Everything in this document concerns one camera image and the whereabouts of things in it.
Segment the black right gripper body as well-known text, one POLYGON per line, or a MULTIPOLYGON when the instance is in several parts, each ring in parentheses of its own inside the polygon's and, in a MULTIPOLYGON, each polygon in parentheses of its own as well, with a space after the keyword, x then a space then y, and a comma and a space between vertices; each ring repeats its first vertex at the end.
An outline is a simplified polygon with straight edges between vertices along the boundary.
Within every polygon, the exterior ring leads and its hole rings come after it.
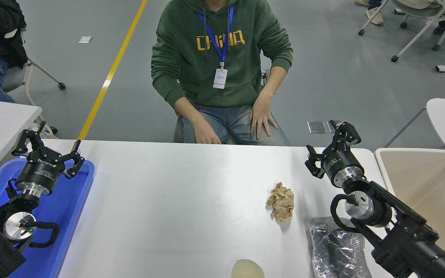
POLYGON ((344 181, 345 178, 337 178, 337 174, 345 172, 353 176, 363 177, 363 167, 351 150, 332 151, 323 150, 321 167, 324 169, 330 181, 344 181))

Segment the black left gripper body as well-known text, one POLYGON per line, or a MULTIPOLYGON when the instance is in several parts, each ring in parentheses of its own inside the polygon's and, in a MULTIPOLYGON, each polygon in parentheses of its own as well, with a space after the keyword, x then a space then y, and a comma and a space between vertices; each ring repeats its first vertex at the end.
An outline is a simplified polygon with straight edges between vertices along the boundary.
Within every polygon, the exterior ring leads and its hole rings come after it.
POLYGON ((23 184, 35 183, 46 190, 54 190, 60 174, 65 169, 63 162, 55 162, 57 158, 53 154, 44 157, 38 151, 32 151, 15 182, 17 188, 22 190, 23 184))

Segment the person's left hand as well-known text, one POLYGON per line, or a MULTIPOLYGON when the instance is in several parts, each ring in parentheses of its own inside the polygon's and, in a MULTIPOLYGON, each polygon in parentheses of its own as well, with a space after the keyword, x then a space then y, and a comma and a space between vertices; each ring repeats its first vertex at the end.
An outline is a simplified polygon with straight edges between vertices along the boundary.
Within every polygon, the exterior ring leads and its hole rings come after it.
POLYGON ((272 96, 260 95, 253 104, 252 111, 248 120, 251 122, 250 134, 255 135, 256 139, 260 139, 262 134, 271 136, 271 126, 278 129, 279 126, 274 120, 272 108, 272 96))

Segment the person's right hand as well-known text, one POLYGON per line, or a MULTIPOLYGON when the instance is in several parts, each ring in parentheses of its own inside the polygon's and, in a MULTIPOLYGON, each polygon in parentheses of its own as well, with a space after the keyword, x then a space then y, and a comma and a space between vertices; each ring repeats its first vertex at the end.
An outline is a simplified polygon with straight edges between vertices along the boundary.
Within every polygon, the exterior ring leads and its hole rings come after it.
POLYGON ((194 120, 192 125, 197 144, 221 144, 218 135, 204 118, 194 120))

